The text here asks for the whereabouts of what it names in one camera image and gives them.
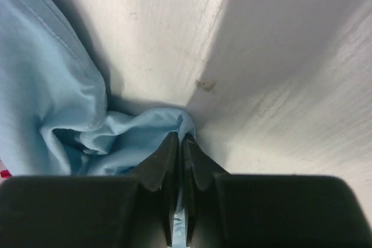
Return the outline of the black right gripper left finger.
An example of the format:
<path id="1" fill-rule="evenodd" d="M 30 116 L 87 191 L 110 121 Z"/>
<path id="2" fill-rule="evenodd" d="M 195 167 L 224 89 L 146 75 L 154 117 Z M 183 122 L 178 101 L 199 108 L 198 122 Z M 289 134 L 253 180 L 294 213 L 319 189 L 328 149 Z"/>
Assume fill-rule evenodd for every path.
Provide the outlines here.
<path id="1" fill-rule="evenodd" d="M 1 185 L 2 247 L 170 247 L 178 135 L 120 176 L 13 177 Z"/>

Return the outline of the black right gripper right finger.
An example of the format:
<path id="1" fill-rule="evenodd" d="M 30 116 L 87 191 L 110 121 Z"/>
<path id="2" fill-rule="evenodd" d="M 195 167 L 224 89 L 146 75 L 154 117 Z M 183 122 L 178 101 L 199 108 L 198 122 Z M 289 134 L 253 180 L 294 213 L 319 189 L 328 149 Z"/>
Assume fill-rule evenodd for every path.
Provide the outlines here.
<path id="1" fill-rule="evenodd" d="M 189 247 L 370 247 L 351 188 L 321 175 L 230 174 L 192 135 L 182 142 Z"/>

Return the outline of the light blue t shirt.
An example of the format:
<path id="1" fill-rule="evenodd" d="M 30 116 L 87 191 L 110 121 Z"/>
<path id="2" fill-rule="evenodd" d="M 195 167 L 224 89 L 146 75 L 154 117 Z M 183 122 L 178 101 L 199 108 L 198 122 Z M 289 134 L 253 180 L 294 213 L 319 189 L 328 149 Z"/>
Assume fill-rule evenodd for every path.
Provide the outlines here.
<path id="1" fill-rule="evenodd" d="M 195 132 L 185 111 L 108 110 L 102 74 L 52 0 L 1 0 L 1 161 L 13 176 L 120 175 L 173 131 Z"/>

